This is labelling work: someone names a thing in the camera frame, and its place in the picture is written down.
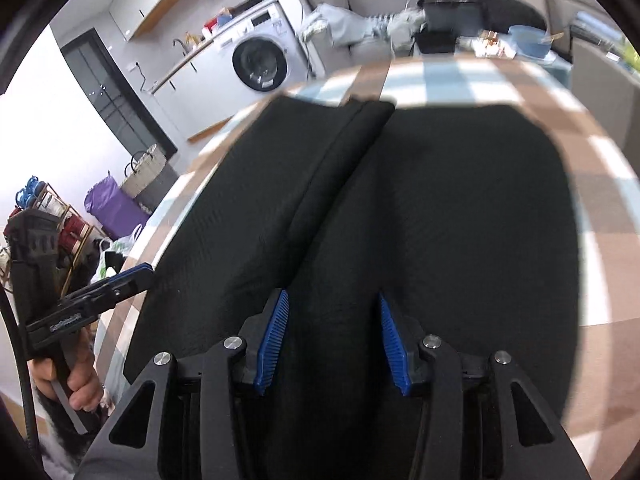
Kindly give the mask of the left hand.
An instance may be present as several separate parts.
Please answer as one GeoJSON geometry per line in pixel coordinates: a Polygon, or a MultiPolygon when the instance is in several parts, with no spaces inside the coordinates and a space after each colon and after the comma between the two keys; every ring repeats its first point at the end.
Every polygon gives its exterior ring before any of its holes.
{"type": "MultiPolygon", "coordinates": [[[[79,332],[75,353],[75,363],[67,379],[68,388],[72,390],[70,406],[75,411],[93,412],[103,398],[103,386],[93,366],[90,332],[86,328],[79,332]]],[[[58,400],[52,387],[52,382],[58,380],[53,361],[33,359],[28,362],[28,367],[38,391],[52,401],[58,400]]]]}

